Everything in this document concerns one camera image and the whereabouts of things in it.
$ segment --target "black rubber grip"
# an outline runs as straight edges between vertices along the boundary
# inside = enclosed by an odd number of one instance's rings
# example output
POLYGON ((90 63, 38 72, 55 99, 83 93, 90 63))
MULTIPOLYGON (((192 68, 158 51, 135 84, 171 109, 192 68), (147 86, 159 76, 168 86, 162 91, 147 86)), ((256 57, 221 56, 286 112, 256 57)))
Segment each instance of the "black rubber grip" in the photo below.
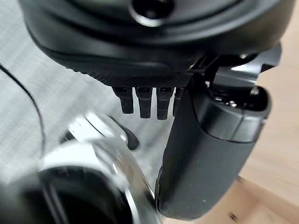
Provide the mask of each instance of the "black rubber grip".
POLYGON ((156 182, 158 210, 181 220, 207 213, 233 183, 254 145, 221 140, 204 132, 191 97, 185 94, 156 182))

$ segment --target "screw hole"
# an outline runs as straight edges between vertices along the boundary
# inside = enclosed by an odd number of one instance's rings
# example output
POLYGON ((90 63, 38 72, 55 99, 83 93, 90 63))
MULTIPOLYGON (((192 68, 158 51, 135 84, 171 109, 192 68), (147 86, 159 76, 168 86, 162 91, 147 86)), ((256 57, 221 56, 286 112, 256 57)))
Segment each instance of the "screw hole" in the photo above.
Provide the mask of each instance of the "screw hole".
POLYGON ((171 14, 173 0, 133 0, 130 9, 133 18, 148 27, 162 25, 163 19, 171 14))

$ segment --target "light wood surface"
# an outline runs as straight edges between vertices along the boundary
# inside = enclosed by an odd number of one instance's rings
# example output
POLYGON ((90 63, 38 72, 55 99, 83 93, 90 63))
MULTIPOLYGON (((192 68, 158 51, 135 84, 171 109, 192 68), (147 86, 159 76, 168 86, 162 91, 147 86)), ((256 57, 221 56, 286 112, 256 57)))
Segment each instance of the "light wood surface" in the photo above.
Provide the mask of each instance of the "light wood surface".
POLYGON ((299 207, 299 4, 282 43, 280 66, 258 80, 273 109, 240 176, 299 207))
POLYGON ((296 224, 299 220, 299 208, 277 194, 263 189, 249 181, 243 181, 242 187, 254 196, 260 203, 289 222, 296 224))
POLYGON ((291 224, 282 217, 278 216, 264 205, 259 204, 255 207, 247 220, 242 224, 291 224))
POLYGON ((257 206, 258 201, 240 183, 235 182, 224 197, 196 224, 243 223, 257 206))

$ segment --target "black cable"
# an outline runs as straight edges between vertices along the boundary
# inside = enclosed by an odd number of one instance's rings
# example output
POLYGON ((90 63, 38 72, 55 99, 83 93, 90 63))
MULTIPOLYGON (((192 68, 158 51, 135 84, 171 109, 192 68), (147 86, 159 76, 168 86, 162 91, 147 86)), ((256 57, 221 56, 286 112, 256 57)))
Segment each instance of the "black cable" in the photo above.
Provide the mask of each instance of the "black cable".
POLYGON ((41 134, 42 134, 42 156, 45 154, 45 150, 46 150, 46 134, 45 134, 45 129, 44 129, 44 124, 43 124, 43 117, 42 114, 38 108, 38 105, 34 99, 34 97, 32 96, 32 94, 26 89, 26 87, 16 78, 13 76, 13 74, 11 74, 11 72, 9 72, 2 64, 0 64, 0 70, 2 70, 8 77, 10 77, 19 87, 21 87, 21 89, 27 94, 27 96, 30 98, 31 102, 33 103, 36 112, 38 114, 38 118, 39 118, 39 123, 41 126, 41 134))

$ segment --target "gray carpet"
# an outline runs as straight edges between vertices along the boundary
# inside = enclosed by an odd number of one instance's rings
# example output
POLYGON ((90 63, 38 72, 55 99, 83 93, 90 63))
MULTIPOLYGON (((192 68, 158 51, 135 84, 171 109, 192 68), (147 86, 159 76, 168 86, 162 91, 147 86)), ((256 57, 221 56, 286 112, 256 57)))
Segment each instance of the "gray carpet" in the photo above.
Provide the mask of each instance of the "gray carpet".
MULTIPOLYGON (((140 119, 135 96, 135 113, 123 115, 119 99, 110 87, 65 69, 33 44, 16 0, 0 0, 0 5, 0 63, 36 98, 45 122, 47 150, 58 145, 59 138, 76 115, 89 110, 108 114, 139 138, 141 145, 134 156, 153 185, 173 121, 172 109, 167 121, 158 121, 154 97, 152 118, 140 119)), ((8 183, 35 170, 41 135, 29 98, 2 72, 0 123, 0 181, 8 183)))

